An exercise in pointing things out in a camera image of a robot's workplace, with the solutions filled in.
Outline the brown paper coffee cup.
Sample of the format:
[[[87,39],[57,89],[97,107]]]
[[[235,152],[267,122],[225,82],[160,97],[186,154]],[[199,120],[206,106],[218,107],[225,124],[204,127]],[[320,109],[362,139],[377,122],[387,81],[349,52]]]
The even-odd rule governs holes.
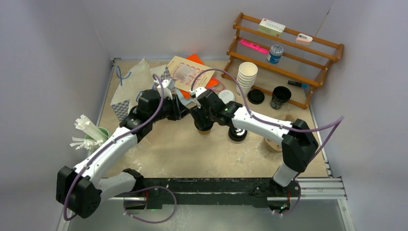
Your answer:
[[[208,134],[211,132],[211,129],[212,129],[212,128],[199,129],[198,132],[199,132],[201,135],[208,135]]]

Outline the checkered paper bakery bag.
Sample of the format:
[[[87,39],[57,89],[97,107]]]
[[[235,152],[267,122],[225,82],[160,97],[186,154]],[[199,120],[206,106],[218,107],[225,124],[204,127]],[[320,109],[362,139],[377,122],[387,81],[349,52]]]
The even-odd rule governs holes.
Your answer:
[[[136,99],[139,94],[144,90],[155,87],[154,74],[158,75],[162,80],[170,78],[167,65],[151,68],[144,58],[128,71],[125,71],[121,65],[115,67],[114,76],[119,80],[119,85],[114,91],[110,105],[120,122],[128,115],[130,109],[137,104]]]

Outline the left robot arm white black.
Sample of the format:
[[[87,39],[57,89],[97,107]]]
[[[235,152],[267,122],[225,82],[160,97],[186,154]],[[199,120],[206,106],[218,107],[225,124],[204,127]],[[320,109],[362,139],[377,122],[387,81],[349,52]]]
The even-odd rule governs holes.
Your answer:
[[[107,189],[98,187],[103,175],[152,131],[155,122],[177,121],[188,114],[188,108],[176,94],[163,96],[157,90],[144,90],[138,104],[105,143],[75,167],[64,166],[58,171],[56,200],[64,206],[64,220],[70,221],[76,216],[87,218],[95,212],[108,195]]]

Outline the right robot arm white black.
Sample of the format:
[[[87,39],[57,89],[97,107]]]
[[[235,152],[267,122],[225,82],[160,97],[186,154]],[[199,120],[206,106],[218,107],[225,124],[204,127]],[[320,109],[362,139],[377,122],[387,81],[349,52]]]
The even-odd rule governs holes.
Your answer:
[[[301,119],[295,122],[273,119],[234,101],[224,103],[215,92],[202,87],[192,90],[191,96],[195,106],[190,113],[199,131],[210,130],[218,123],[253,132],[281,146],[283,162],[270,183],[274,195],[281,196],[288,191],[289,183],[305,171],[318,149],[317,140]]]

